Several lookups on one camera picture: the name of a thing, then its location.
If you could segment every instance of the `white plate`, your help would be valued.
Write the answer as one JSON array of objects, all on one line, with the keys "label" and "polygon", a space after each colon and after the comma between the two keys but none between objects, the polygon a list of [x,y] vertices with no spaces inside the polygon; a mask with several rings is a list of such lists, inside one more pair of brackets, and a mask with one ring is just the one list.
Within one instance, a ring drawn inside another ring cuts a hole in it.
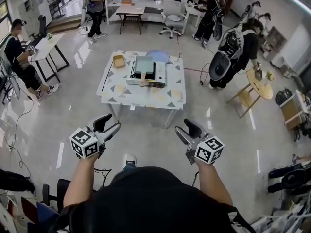
[{"label": "white plate", "polygon": [[167,18],[171,21],[180,21],[181,19],[177,15],[169,15]]}]

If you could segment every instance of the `blue plate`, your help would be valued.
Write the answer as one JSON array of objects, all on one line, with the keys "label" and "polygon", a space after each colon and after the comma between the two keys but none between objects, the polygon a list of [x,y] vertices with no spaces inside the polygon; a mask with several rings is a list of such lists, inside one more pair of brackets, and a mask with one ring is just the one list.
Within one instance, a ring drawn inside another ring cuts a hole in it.
[{"label": "blue plate", "polygon": [[160,50],[151,50],[147,52],[146,56],[152,56],[153,61],[159,61],[168,63],[170,61],[170,57]]}]

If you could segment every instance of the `patterned tablecloth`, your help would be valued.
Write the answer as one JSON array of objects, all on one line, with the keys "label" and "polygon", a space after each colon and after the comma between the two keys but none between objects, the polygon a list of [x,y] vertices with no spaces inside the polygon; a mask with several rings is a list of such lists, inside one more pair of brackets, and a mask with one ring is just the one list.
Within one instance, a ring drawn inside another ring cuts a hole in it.
[{"label": "patterned tablecloth", "polygon": [[[113,67],[113,56],[122,54],[126,67]],[[112,53],[96,94],[102,97],[102,103],[154,107],[163,109],[182,109],[186,103],[186,89],[183,60],[170,56],[166,64],[166,85],[164,88],[140,87],[126,83],[131,60],[136,56],[145,56],[146,52],[117,51]]]}]

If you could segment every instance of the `window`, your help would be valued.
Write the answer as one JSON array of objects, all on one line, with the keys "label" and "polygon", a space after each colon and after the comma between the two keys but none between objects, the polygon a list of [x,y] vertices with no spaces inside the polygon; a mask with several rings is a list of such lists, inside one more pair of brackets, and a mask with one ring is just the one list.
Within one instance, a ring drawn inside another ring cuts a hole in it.
[{"label": "window", "polygon": [[0,4],[0,42],[9,34],[12,27],[11,17],[6,1]]}]

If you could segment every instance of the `hand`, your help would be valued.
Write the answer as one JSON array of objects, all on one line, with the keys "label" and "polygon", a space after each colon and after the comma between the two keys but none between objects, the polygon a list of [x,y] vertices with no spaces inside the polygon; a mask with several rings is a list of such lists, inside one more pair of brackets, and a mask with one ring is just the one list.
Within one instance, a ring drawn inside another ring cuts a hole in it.
[{"label": "hand", "polygon": [[99,153],[92,155],[86,159],[81,158],[80,161],[84,163],[94,164],[95,161],[98,159]]},{"label": "hand", "polygon": [[204,167],[204,166],[209,166],[210,164],[206,164],[205,162],[199,160],[198,158],[194,158],[194,161],[198,165],[199,169]]}]

